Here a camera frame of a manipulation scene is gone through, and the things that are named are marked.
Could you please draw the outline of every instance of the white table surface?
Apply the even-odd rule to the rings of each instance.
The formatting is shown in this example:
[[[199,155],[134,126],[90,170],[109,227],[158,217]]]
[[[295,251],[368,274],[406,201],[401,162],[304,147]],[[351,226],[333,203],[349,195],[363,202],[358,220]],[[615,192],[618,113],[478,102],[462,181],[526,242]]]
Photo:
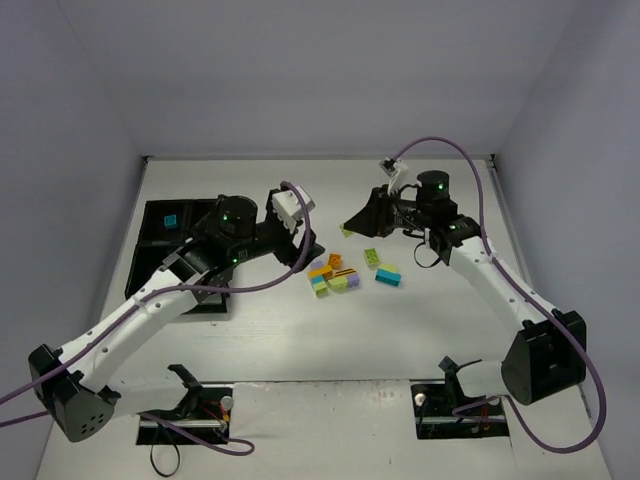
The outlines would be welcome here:
[[[516,267],[489,173],[484,162],[476,163],[485,187],[487,231]],[[429,169],[449,172],[452,198],[461,212],[477,218],[477,193],[465,162],[409,165],[414,176]],[[574,455],[545,453],[510,411],[510,439],[415,438],[408,380],[441,378],[437,365],[445,355],[459,363],[501,359],[511,339],[461,277],[444,266],[422,270],[413,263],[416,240],[399,232],[373,240],[342,236],[338,224],[386,180],[377,161],[152,161],[105,313],[124,300],[146,201],[239,194],[263,208],[268,190],[281,180],[304,186],[315,200],[318,242],[361,273],[361,288],[317,300],[306,276],[296,275],[268,291],[234,296],[227,315],[183,317],[131,357],[130,375],[158,374],[182,363],[201,381],[236,382],[232,434],[254,441],[256,452],[230,458],[183,447],[183,465],[174,478],[609,478],[597,445]],[[401,288],[374,281],[362,254],[372,246],[383,262],[398,266]],[[430,255],[424,251],[420,258],[426,262]],[[234,285],[263,283],[283,272],[265,257],[241,266]],[[577,388],[523,411],[534,431],[556,445],[575,443],[590,430]],[[136,426],[136,418],[116,419],[79,444],[54,427],[38,480],[157,478],[149,448],[135,446]],[[168,452],[163,460],[172,458]]]

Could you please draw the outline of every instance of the lime green lego brick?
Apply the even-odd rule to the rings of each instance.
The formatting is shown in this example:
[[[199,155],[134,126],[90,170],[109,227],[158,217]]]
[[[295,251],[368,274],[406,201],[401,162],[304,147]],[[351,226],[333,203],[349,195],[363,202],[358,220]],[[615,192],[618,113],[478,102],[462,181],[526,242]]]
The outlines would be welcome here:
[[[349,286],[346,276],[336,277],[329,280],[329,286],[335,290],[344,290]]]
[[[347,238],[347,237],[350,237],[351,235],[353,235],[352,231],[345,230],[344,223],[342,225],[340,225],[340,230],[342,231],[342,235],[344,235],[344,238]]]
[[[388,263],[381,263],[378,265],[378,268],[380,270],[386,270],[387,272],[398,273],[398,268]]]
[[[329,287],[327,287],[327,284],[325,282],[314,283],[313,292],[316,294],[316,297],[322,297],[323,295],[329,293]]]
[[[375,248],[367,248],[364,251],[364,259],[367,262],[367,265],[373,267],[380,263],[380,257],[378,257],[378,252],[376,252]]]

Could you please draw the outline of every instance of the teal lego brick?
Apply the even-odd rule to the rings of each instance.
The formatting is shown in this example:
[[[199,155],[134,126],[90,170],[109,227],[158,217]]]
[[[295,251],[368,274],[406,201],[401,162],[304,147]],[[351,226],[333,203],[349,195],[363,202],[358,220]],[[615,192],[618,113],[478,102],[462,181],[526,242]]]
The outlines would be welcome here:
[[[400,279],[402,276],[399,273],[392,273],[386,270],[378,269],[376,272],[376,280],[387,285],[397,287],[400,285]]]

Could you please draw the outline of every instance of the black cable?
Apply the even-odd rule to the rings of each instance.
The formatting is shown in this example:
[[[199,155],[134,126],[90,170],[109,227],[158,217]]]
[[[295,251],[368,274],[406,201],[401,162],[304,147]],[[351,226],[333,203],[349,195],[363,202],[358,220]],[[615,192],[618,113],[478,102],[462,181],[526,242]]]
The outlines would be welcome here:
[[[420,268],[431,268],[431,267],[435,267],[437,264],[440,263],[440,257],[436,258],[436,261],[433,262],[431,265],[422,265],[419,261],[418,258],[416,257],[416,253],[418,252],[418,248],[420,248],[423,245],[426,245],[427,242],[425,242],[424,240],[422,240],[422,242],[420,242],[419,244],[416,245],[416,248],[413,249],[413,261],[416,262],[416,265],[418,265]]]
[[[400,189],[398,190],[398,195],[401,195],[402,192],[404,192],[407,188],[418,188],[418,185],[417,184],[411,185],[407,183],[406,185],[403,185],[402,187],[400,187]]]
[[[413,233],[412,230],[406,229],[402,231],[402,234],[405,237],[409,237],[409,238],[419,238],[420,240],[424,240],[424,235],[418,235],[417,233]]]
[[[165,436],[165,438],[169,440],[169,442],[171,442],[171,445],[173,446],[174,450],[176,451],[176,455],[178,456],[178,464],[176,465],[176,468],[171,473],[161,472],[160,469],[156,466],[155,460],[153,459],[153,447],[156,446],[156,442],[158,441],[158,433],[160,432],[160,430],[162,430],[162,434]],[[169,432],[163,425],[158,424],[158,426],[156,427],[156,432],[153,434],[153,440],[151,441],[151,450],[149,451],[149,461],[151,462],[151,466],[153,467],[155,472],[158,475],[160,475],[162,478],[169,478],[169,477],[173,477],[177,473],[178,469],[180,468],[181,460],[182,459],[180,458],[180,450],[178,449],[176,440],[173,438],[173,436],[169,434]]]

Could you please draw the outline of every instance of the white enclosure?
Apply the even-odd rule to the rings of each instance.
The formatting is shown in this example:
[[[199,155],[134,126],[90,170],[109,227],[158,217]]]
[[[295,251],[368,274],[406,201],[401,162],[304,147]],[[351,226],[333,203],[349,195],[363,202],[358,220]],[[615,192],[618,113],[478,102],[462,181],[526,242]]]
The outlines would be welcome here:
[[[478,194],[465,161],[413,160],[410,165],[414,175],[449,172],[460,210],[475,215]],[[489,171],[481,160],[476,165],[486,187],[487,230],[497,251],[515,266]],[[314,297],[304,273],[273,289],[232,296],[229,314],[184,316],[130,358],[119,378],[149,378],[181,363],[201,381],[236,383],[232,432],[255,439],[256,453],[237,459],[186,447],[178,478],[213,468],[221,476],[273,480],[348,480],[365,472],[376,480],[409,479],[424,469],[454,479],[561,480],[567,471],[583,480],[607,479],[597,445],[574,455],[545,455],[510,411],[509,439],[416,439],[409,380],[441,378],[438,363],[445,355],[460,363],[502,359],[511,338],[461,276],[444,266],[424,270],[415,265],[417,240],[399,232],[375,240],[343,237],[338,224],[359,210],[371,186],[384,178],[375,160],[149,163],[105,314],[125,299],[148,200],[237,193],[261,204],[268,190],[285,179],[303,185],[316,202],[311,217],[318,241],[341,253],[345,265],[361,276],[357,290],[322,299]],[[382,261],[399,268],[399,289],[374,280],[362,253],[371,246]],[[273,256],[263,257],[238,268],[234,284],[261,284],[284,270]],[[553,444],[575,443],[591,428],[577,388],[523,411],[531,427]],[[137,424],[135,417],[116,419],[79,444],[54,429],[38,480],[155,478],[149,448],[135,446]],[[105,451],[109,455],[101,456]],[[452,462],[451,455],[463,460]],[[170,458],[166,455],[167,469]]]
[[[487,336],[495,319],[452,272],[439,269],[437,282],[429,274],[429,288],[418,288],[424,272],[405,258],[413,245],[408,239],[396,235],[393,246],[390,239],[343,239],[336,225],[362,206],[368,188],[382,183],[373,159],[419,136],[442,135],[479,162],[497,154],[494,180],[505,193],[505,215],[491,190],[489,232],[512,266],[531,273],[536,290],[586,319],[609,416],[599,446],[575,456],[547,454],[547,470],[536,467],[540,450],[515,428],[513,445],[435,447],[429,467],[441,457],[457,460],[432,473],[456,479],[473,467],[479,478],[606,479],[601,447],[614,480],[637,477],[637,1],[5,0],[0,12],[0,396],[29,379],[26,357],[35,347],[65,343],[121,300],[145,199],[212,196],[224,185],[226,193],[246,192],[262,204],[266,189],[292,168],[316,198],[320,243],[354,258],[368,244],[379,246],[403,263],[405,287],[391,293],[373,284],[326,299],[326,315],[308,309],[298,322],[277,315],[302,298],[312,304],[308,285],[292,281],[236,299],[230,318],[216,326],[209,318],[180,320],[138,352],[132,368],[154,368],[176,355],[211,380],[384,380],[382,386],[323,384],[318,391],[327,401],[300,386],[308,405],[293,412],[291,404],[274,407],[274,395],[291,395],[292,384],[242,384],[242,402],[260,399],[283,426],[243,472],[249,478],[410,478],[408,465],[420,453],[415,445],[386,455],[403,445],[406,423],[391,427],[385,418],[377,428],[388,429],[389,437],[360,442],[363,423],[402,416],[408,399],[394,397],[358,417],[339,410],[331,395],[350,399],[345,405],[358,398],[374,402],[383,390],[400,395],[408,379],[439,375],[435,365],[443,354],[499,358],[504,339],[493,328]],[[436,163],[454,173],[452,192],[475,216],[469,172],[463,162],[449,161],[455,153],[431,143],[407,158],[447,159]],[[151,161],[141,185],[142,157],[149,155],[165,160]],[[362,162],[362,169],[351,162]],[[413,173],[422,162],[409,160]],[[227,178],[238,168],[246,181]],[[332,172],[342,173],[329,181]],[[320,220],[323,211],[330,216]],[[271,260],[260,262],[268,266],[264,278],[248,266],[237,282],[282,271]],[[256,322],[256,310],[277,321]],[[309,337],[314,341],[305,341]],[[484,341],[465,343],[472,337]],[[173,352],[166,348],[173,339],[192,348]],[[584,390],[596,411],[590,378]],[[325,454],[340,458],[336,465],[343,468],[307,470],[315,460],[302,449],[298,419],[306,408],[334,407],[335,417],[318,427],[309,448],[326,446],[323,439],[339,432]],[[38,408],[26,394],[1,407],[0,421]],[[251,420],[246,408],[241,432],[256,441],[272,435],[265,410],[255,410],[263,417]],[[530,407],[527,415],[553,443],[588,432],[577,389]],[[51,424],[39,419],[0,430],[3,478],[36,478]],[[133,462],[139,478],[152,478],[142,451],[127,445],[134,424],[118,420],[102,440],[73,445],[54,428],[40,478],[112,478],[96,466],[99,460],[91,463],[105,450]],[[270,460],[295,448],[302,449],[295,459]],[[366,448],[379,455],[365,468]],[[188,450],[186,476],[177,478],[214,471],[219,457],[195,452]],[[494,455],[491,462],[487,455]]]

